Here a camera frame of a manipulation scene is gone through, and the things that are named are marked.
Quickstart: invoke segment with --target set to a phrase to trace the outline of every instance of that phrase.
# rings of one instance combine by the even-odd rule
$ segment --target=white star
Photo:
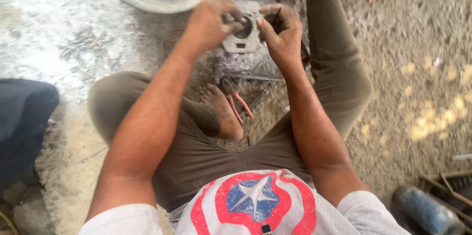
[[[253,216],[255,217],[256,210],[257,210],[257,201],[262,201],[262,200],[277,201],[277,199],[267,197],[263,194],[263,188],[264,188],[264,185],[267,183],[268,178],[269,176],[262,178],[258,183],[256,183],[251,188],[238,184],[239,189],[241,189],[241,191],[244,193],[244,196],[241,199],[239,199],[239,201],[233,206],[233,208],[235,208],[240,203],[244,202],[247,198],[251,198],[252,203],[254,204]]]

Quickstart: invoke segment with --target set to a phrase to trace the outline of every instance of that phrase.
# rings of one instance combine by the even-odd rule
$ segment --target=circular hole
[[[240,31],[236,32],[236,33],[233,33],[233,35],[235,35],[235,37],[239,38],[239,39],[245,39],[247,37],[249,37],[249,34],[251,34],[251,31],[252,31],[252,21],[251,19],[249,19],[248,17],[244,17],[246,19],[246,23],[244,24],[244,28],[241,29]]]

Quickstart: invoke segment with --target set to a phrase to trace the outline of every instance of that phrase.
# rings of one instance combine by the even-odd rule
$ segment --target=concrete floor
[[[360,177],[388,204],[398,185],[416,183],[420,174],[470,168],[451,157],[472,152],[472,0],[341,1],[375,87],[346,142]],[[304,0],[291,3],[306,20]],[[46,81],[59,90],[36,169],[56,233],[77,234],[107,151],[87,112],[89,88],[116,71],[156,72],[188,13],[143,13],[118,0],[0,0],[0,9],[0,78]],[[102,36],[102,47],[61,58],[68,40],[87,28],[91,37]],[[250,56],[245,69],[260,61],[272,69],[266,54]],[[189,98],[198,97],[209,73],[206,56],[212,54],[192,73]],[[261,118],[244,124],[251,141],[286,112],[283,84],[270,91],[254,110]],[[160,212],[165,233],[172,234]]]

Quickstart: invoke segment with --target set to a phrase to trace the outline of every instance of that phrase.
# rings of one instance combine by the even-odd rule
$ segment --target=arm
[[[266,15],[257,22],[261,37],[287,83],[298,150],[317,192],[336,207],[352,191],[368,189],[354,172],[346,146],[303,69],[300,21],[283,5],[264,7],[260,12]]]
[[[201,3],[179,43],[121,122],[103,163],[87,221],[108,209],[145,203],[156,207],[151,178],[176,132],[180,103],[193,64],[239,22],[222,24],[221,15],[241,14],[230,0]]]

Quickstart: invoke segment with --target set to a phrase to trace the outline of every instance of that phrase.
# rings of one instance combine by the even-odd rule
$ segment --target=pliers
[[[253,116],[251,110],[249,109],[247,104],[244,102],[244,100],[239,96],[239,94],[237,93],[237,90],[233,90],[233,88],[231,88],[229,80],[227,78],[222,78],[221,79],[221,85],[223,86],[223,89],[227,93],[226,98],[229,100],[229,104],[231,105],[231,109],[233,109],[233,112],[235,113],[236,118],[239,121],[239,123],[243,123],[243,120],[241,119],[241,117],[239,116],[239,113],[236,110],[235,103],[233,101],[233,96],[239,101],[239,103],[241,103],[243,105],[244,109],[247,111],[248,116],[251,119],[254,119],[254,116]]]

